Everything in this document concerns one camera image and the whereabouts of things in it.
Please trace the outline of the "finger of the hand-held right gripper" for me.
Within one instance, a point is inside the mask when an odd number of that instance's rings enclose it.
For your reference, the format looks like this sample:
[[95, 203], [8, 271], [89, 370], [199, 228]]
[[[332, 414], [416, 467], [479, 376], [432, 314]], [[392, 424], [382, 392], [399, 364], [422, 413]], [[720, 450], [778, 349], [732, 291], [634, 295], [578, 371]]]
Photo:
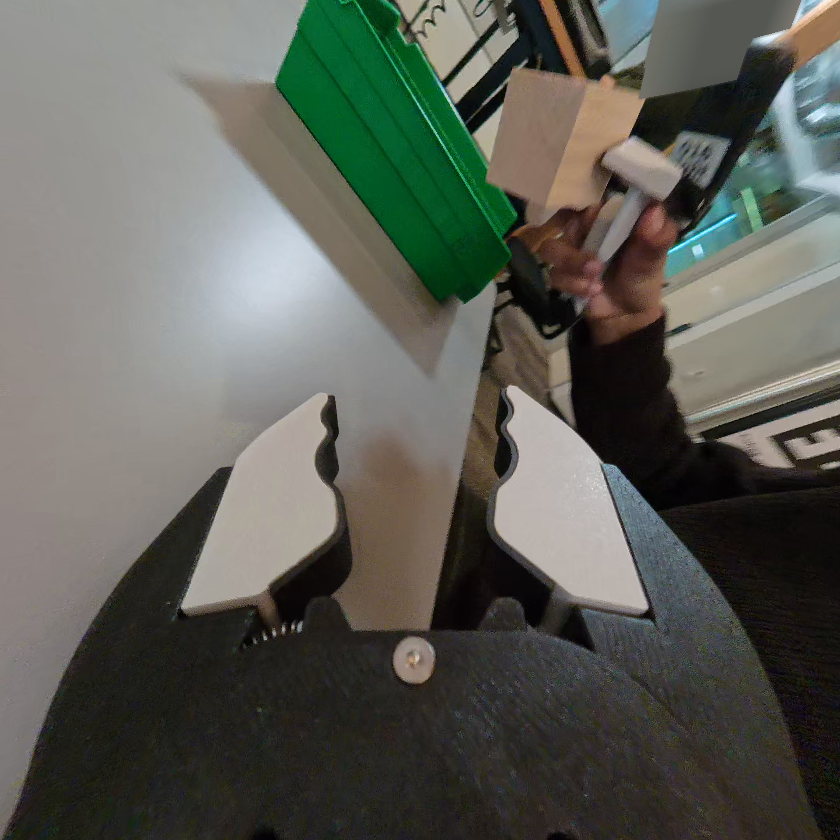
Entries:
[[666, 199], [683, 176], [679, 164], [636, 136], [607, 150], [600, 164], [627, 186], [654, 199]]

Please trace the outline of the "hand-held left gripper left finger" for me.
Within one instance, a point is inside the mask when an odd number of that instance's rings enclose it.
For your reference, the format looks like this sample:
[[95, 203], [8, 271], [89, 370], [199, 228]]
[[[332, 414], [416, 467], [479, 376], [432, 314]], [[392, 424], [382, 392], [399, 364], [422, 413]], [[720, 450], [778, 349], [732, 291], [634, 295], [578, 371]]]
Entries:
[[253, 608], [264, 625], [301, 623], [352, 569], [336, 486], [339, 421], [318, 393], [237, 457], [181, 602], [187, 617]]

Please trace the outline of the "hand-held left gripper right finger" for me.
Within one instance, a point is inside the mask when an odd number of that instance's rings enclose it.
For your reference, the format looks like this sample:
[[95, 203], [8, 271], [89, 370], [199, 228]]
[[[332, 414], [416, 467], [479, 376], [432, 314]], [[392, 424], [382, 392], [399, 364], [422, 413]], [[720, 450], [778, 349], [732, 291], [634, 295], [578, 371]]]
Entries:
[[576, 608], [645, 616], [648, 597], [599, 457], [515, 385], [500, 392], [497, 431], [487, 530], [501, 587], [528, 622], [559, 634]]

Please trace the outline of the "large wooden cube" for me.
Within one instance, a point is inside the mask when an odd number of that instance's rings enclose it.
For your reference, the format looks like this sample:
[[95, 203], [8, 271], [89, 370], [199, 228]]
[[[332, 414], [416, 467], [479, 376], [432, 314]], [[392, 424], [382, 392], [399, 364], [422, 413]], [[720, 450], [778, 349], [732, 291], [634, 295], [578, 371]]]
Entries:
[[634, 89], [516, 69], [486, 180], [547, 211], [597, 204], [611, 177], [602, 157], [630, 136], [644, 103]]

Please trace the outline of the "green plastic bin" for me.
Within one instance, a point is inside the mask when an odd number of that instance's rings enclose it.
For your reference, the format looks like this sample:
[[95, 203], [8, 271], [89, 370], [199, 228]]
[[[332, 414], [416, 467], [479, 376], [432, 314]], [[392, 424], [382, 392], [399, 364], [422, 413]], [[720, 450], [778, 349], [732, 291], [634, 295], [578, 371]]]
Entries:
[[517, 213], [381, 1], [308, 1], [276, 87], [437, 301], [476, 298]]

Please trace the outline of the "person's right forearm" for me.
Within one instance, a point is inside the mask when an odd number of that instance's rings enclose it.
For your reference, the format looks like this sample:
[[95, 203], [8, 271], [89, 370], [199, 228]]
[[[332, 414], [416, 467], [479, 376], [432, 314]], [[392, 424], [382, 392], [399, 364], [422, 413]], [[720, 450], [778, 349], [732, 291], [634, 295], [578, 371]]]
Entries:
[[613, 339], [607, 321], [573, 330], [572, 402], [576, 428], [656, 510], [730, 498], [737, 493], [726, 449], [699, 444], [686, 431], [669, 390], [665, 315]]

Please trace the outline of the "person's right hand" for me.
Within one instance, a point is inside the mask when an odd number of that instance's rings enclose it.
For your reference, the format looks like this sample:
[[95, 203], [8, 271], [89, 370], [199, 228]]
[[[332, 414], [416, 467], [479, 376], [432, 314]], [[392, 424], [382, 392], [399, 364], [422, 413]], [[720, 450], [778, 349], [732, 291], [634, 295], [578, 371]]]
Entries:
[[560, 210], [541, 228], [538, 256], [552, 289], [583, 300], [593, 328], [635, 331], [663, 312], [665, 264], [678, 227], [660, 202], [648, 203], [616, 255], [604, 263], [584, 248], [601, 204]]

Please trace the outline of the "wooden beam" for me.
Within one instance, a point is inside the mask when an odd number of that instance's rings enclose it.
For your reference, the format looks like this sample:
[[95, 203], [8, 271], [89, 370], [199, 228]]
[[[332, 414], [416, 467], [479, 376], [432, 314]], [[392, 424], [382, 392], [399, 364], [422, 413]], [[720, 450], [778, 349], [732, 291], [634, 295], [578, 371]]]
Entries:
[[838, 40], [839, 1], [821, 1], [799, 16], [788, 29], [773, 36], [770, 44], [793, 55], [793, 70], [796, 71], [825, 53]]

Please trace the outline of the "wooden top table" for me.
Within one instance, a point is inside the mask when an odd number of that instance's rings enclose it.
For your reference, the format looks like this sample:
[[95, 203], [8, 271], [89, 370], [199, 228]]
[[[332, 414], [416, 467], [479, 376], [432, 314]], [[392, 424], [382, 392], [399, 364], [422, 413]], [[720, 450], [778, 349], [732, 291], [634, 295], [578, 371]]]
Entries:
[[483, 6], [485, 11], [492, 8], [494, 19], [444, 75], [444, 87], [461, 76], [480, 54], [486, 53], [493, 39], [508, 37], [509, 33], [513, 37], [498, 58], [485, 55], [489, 67], [455, 101], [455, 109], [470, 134], [476, 134], [501, 109], [511, 73], [516, 69], [548, 70], [586, 78], [584, 57], [569, 26], [573, 17], [563, 13], [564, 9], [571, 12], [567, 2], [477, 2], [476, 5]]

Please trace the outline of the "black office chair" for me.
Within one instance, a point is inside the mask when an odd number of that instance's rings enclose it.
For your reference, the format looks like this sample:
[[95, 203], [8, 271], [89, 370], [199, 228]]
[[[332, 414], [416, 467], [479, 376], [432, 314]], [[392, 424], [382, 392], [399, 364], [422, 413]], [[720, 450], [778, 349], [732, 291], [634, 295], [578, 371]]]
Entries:
[[510, 251], [507, 278], [497, 284], [497, 289], [510, 297], [500, 307], [518, 308], [542, 339], [557, 339], [576, 323], [581, 313], [580, 302], [571, 294], [551, 287], [549, 268], [521, 237], [510, 238], [507, 246]]

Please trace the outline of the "framed marker poster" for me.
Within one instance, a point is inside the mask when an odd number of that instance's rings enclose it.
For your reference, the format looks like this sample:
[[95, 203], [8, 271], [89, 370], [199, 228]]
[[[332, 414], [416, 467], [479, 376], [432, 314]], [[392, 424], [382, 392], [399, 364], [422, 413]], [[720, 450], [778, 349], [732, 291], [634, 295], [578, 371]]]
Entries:
[[697, 437], [733, 446], [762, 466], [838, 469], [838, 390], [766, 408], [721, 423]]

